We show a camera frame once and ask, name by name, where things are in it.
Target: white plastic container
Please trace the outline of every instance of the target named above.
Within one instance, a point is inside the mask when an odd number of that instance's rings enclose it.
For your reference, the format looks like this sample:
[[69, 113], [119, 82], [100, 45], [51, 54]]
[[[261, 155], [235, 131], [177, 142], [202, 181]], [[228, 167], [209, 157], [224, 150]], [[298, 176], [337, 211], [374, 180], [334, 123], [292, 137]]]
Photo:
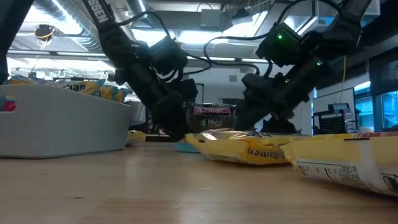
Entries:
[[131, 107], [44, 85], [0, 86], [16, 98], [0, 112], [0, 157], [49, 158], [124, 149]]

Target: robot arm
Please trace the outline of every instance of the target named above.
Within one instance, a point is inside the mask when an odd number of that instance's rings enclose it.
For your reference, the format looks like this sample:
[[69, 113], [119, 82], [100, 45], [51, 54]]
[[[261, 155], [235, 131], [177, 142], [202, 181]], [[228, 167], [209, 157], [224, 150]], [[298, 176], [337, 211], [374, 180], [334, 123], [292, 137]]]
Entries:
[[272, 28], [260, 44], [257, 56], [280, 67], [294, 66], [285, 76], [279, 73], [267, 78], [247, 74], [242, 79], [246, 86], [245, 101], [237, 109], [236, 129], [248, 129], [267, 114], [281, 120], [292, 118], [293, 110], [309, 100], [308, 94], [316, 84], [333, 74], [329, 62], [357, 48], [361, 20], [371, 1], [344, 1], [339, 15], [323, 33], [311, 31], [301, 38], [284, 23]]
[[[127, 82], [149, 109], [154, 123], [161, 125], [165, 132], [175, 139], [183, 138], [190, 130], [185, 120], [183, 97], [174, 90], [180, 86], [161, 82], [152, 67], [158, 72], [168, 74], [174, 69], [170, 65], [178, 62], [180, 64], [176, 67], [180, 70], [188, 62], [185, 52], [181, 52], [178, 46], [175, 47], [176, 43], [168, 36], [151, 48], [133, 42], [118, 26], [105, 0], [83, 0], [83, 2], [95, 22], [105, 55], [116, 67], [116, 83], [121, 85]], [[175, 61], [168, 63], [167, 60], [170, 58]], [[188, 81], [188, 84], [196, 90], [193, 80]]]

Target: yellow cable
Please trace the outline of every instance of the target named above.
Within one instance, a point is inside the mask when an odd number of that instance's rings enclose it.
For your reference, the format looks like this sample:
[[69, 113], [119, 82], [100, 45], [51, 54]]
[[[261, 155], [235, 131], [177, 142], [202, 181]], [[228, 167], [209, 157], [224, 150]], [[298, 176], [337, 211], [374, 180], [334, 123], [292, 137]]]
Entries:
[[35, 34], [35, 36], [36, 36], [37, 38], [39, 38], [39, 39], [43, 39], [43, 38], [50, 37], [54, 32], [55, 32], [55, 29], [53, 29], [53, 30], [51, 31], [51, 33], [49, 33], [49, 34], [47, 34], [47, 35], [44, 35], [44, 36], [37, 36], [37, 35]]
[[340, 103], [343, 100], [344, 81], [346, 80], [347, 57], [344, 57], [343, 81], [341, 82]]
[[[49, 42], [49, 37], [46, 37], [44, 45], [40, 48], [40, 50], [44, 50], [44, 48], [45, 48], [45, 46], [47, 46], [48, 42]], [[36, 57], [35, 65], [32, 67], [32, 70], [30, 72], [33, 72], [33, 70], [35, 70], [36, 65], [37, 65], [38, 62], [39, 62], [39, 56]]]

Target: wooden table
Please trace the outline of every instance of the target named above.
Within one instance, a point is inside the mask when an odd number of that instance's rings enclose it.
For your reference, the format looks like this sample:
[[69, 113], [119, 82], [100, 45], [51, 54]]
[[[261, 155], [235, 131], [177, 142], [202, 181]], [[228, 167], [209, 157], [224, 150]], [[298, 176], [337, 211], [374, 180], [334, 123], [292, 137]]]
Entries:
[[0, 159], [1, 224], [398, 223], [398, 200], [147, 143], [46, 160]]

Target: yellow snack bag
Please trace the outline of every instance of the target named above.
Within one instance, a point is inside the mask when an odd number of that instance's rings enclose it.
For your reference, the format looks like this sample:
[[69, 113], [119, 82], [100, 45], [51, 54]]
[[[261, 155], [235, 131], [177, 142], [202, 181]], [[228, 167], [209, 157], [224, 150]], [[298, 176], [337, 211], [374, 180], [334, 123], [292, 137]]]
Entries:
[[326, 134], [282, 150], [296, 171], [323, 180], [398, 196], [398, 132]]
[[68, 90], [78, 91], [80, 93], [97, 95], [98, 90], [104, 85], [105, 79], [93, 81], [80, 81], [80, 82], [59, 82], [64, 88]]
[[187, 134], [185, 140], [211, 160], [266, 165], [288, 163], [280, 146], [306, 137], [219, 129]]
[[126, 98], [129, 91], [125, 88], [119, 90], [118, 94], [115, 96], [115, 101], [118, 103], [124, 103], [124, 99]]
[[130, 131], [127, 135], [126, 146], [134, 146], [139, 142], [145, 142], [147, 135], [140, 131]]
[[97, 96], [106, 100], [116, 101], [116, 95], [119, 93], [119, 89], [116, 86], [103, 85], [99, 88]]

